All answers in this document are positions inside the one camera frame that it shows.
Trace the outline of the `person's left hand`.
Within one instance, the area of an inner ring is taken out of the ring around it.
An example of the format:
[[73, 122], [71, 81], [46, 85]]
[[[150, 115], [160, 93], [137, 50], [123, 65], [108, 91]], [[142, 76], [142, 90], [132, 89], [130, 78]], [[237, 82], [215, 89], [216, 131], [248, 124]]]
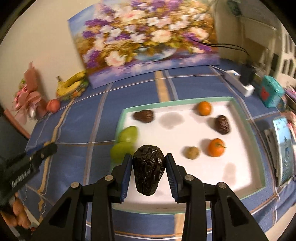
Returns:
[[21, 226], [24, 229], [29, 229], [31, 222], [25, 212], [23, 203], [18, 197], [15, 196], [15, 200], [12, 204], [13, 215], [1, 211], [1, 216], [8, 226]]

